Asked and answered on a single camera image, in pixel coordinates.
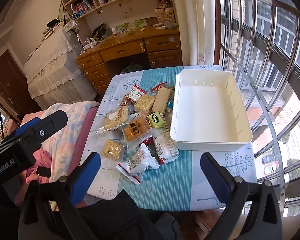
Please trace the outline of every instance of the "snack pile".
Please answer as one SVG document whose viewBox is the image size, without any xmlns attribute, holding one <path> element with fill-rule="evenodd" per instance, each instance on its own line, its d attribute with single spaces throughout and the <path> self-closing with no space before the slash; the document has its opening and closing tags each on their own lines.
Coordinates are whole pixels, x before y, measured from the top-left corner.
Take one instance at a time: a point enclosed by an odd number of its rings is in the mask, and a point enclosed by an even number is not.
<svg viewBox="0 0 300 240">
<path fill-rule="evenodd" d="M 179 157 L 179 150 L 173 144 L 164 113 L 173 106 L 170 99 L 172 88 L 161 83 L 151 89 L 152 94 L 133 85 L 120 105 L 109 111 L 97 134 L 120 129 L 125 142 L 107 139 L 102 154 L 114 161 L 122 159 L 127 152 L 138 148 L 131 160 L 118 163 L 116 168 L 139 185 L 147 169 L 159 169 Z"/>
</svg>

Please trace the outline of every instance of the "smartphone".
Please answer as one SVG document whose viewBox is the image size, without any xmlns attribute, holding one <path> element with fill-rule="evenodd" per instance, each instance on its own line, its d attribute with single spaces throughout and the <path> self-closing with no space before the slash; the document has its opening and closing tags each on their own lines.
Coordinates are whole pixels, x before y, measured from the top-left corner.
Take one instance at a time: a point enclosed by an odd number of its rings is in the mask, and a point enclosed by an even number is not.
<svg viewBox="0 0 300 240">
<path fill-rule="evenodd" d="M 51 169 L 50 168 L 46 168 L 46 167 L 38 166 L 38 168 L 37 168 L 37 175 L 42 176 L 42 177 L 46 177 L 46 178 L 50 178 L 50 176 L 51 176 Z"/>
</svg>

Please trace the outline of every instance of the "desk drawer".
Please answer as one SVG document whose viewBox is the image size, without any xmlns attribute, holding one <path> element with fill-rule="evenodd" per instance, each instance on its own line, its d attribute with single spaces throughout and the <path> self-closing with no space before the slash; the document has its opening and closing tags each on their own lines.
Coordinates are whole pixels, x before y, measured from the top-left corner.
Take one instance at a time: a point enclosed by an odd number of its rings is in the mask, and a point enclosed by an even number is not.
<svg viewBox="0 0 300 240">
<path fill-rule="evenodd" d="M 146 38 L 145 44 L 148 52 L 181 49 L 180 36 L 178 34 Z"/>
<path fill-rule="evenodd" d="M 99 86 L 110 84 L 111 76 L 110 76 L 110 74 L 105 74 L 102 76 L 89 78 L 89 80 L 92 83 L 92 86 L 99 87 Z"/>
<path fill-rule="evenodd" d="M 94 65 L 98 65 L 103 62 L 102 57 L 99 52 L 95 52 L 93 54 L 88 55 L 87 57 L 83 57 L 77 60 L 80 68 L 86 69 L 88 67 L 92 67 Z"/>
<path fill-rule="evenodd" d="M 101 63 L 99 65 L 86 68 L 84 70 L 84 74 L 86 75 L 87 78 L 93 78 L 93 77 L 98 77 L 101 75 L 108 74 L 108 70 L 106 68 L 106 65 L 104 63 Z"/>
<path fill-rule="evenodd" d="M 103 96 L 106 93 L 108 86 L 109 85 L 99 86 L 96 87 L 95 90 L 98 92 L 99 95 Z"/>
<path fill-rule="evenodd" d="M 119 44 L 108 49 L 103 49 L 100 51 L 100 54 L 104 61 L 108 61 L 144 52 L 146 52 L 146 48 L 143 40 L 137 40 Z"/>
<path fill-rule="evenodd" d="M 182 66 L 181 49 L 171 49 L 148 53 L 152 68 Z"/>
</svg>

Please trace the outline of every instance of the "white car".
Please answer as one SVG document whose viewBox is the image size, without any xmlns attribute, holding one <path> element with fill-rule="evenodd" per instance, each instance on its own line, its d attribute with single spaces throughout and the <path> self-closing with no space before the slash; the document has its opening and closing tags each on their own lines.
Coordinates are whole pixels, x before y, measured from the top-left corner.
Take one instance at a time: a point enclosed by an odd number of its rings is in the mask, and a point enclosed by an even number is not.
<svg viewBox="0 0 300 240">
<path fill-rule="evenodd" d="M 265 174 L 270 174 L 271 172 L 274 172 L 277 169 L 275 165 L 270 165 L 265 167 Z"/>
</svg>

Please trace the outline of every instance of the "screw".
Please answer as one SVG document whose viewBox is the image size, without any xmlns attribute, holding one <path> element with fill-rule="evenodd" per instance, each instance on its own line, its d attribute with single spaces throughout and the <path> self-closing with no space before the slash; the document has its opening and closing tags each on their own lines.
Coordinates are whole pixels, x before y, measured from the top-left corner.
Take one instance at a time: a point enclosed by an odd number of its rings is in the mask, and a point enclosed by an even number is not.
<svg viewBox="0 0 300 240">
<path fill-rule="evenodd" d="M 234 180 L 235 180 L 236 182 L 238 182 L 238 183 L 243 182 L 243 179 L 242 179 L 240 176 L 235 176 L 235 177 L 234 177 Z"/>
<path fill-rule="evenodd" d="M 66 182 L 68 180 L 68 177 L 67 176 L 61 176 L 58 180 L 60 182 Z"/>
<path fill-rule="evenodd" d="M 265 185 L 268 186 L 268 187 L 270 187 L 272 185 L 272 183 L 269 180 L 265 180 Z"/>
</svg>

